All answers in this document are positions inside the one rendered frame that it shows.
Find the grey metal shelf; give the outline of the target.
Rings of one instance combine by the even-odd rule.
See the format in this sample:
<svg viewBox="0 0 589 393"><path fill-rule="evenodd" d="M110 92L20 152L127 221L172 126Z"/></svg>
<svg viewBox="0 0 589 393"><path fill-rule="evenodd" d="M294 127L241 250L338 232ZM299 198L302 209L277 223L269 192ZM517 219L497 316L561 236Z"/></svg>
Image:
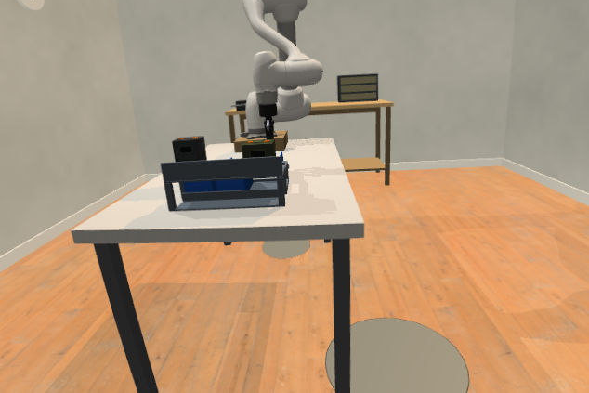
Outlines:
<svg viewBox="0 0 589 393"><path fill-rule="evenodd" d="M161 168L169 212L285 206L289 164L281 156L161 163ZM235 179L254 179L254 183L249 190L205 192L185 192L183 186L183 182ZM178 207L173 183L180 187Z"/></svg>

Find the olive green tool case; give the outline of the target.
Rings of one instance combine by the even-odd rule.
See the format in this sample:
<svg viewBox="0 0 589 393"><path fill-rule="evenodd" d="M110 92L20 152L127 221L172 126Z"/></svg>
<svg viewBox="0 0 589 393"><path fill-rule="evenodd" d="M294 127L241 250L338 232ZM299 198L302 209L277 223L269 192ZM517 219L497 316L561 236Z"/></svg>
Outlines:
<svg viewBox="0 0 589 393"><path fill-rule="evenodd" d="M262 142L258 142L262 141ZM273 143L273 149L272 149ZM242 144L242 157L273 157L276 156L275 139L247 140Z"/></svg>

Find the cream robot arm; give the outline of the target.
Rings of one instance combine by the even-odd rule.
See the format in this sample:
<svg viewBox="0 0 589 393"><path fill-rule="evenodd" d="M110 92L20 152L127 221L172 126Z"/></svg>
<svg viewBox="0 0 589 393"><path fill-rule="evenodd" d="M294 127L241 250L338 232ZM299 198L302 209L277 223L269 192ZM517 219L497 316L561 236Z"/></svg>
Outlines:
<svg viewBox="0 0 589 393"><path fill-rule="evenodd" d="M280 61L277 61L270 51L255 54L253 63L255 92L249 94L246 102L248 131L241 133L241 138L265 138L265 117L260 117L258 104L277 103L277 115L272 116L274 123L295 121L306 117L311 111L311 101L298 86L316 84L322 78L322 65L301 53L296 46L295 21L299 11L306 7L307 0L242 0L242 2L253 30L279 49ZM272 13L277 21L277 32L264 22L264 15L267 13Z"/></svg>

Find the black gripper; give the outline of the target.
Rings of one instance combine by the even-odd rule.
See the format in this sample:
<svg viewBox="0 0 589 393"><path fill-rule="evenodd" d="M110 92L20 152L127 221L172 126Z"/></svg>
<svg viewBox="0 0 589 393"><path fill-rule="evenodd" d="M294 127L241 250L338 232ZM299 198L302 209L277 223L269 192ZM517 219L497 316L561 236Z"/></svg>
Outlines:
<svg viewBox="0 0 589 393"><path fill-rule="evenodd" d="M260 117L266 117L266 121L264 122L264 126L266 129L266 137L267 139L274 139L274 120L272 120L272 116L277 115L277 103L269 104L269 105L259 105L259 115ZM270 116L272 115L272 116Z"/></svg>

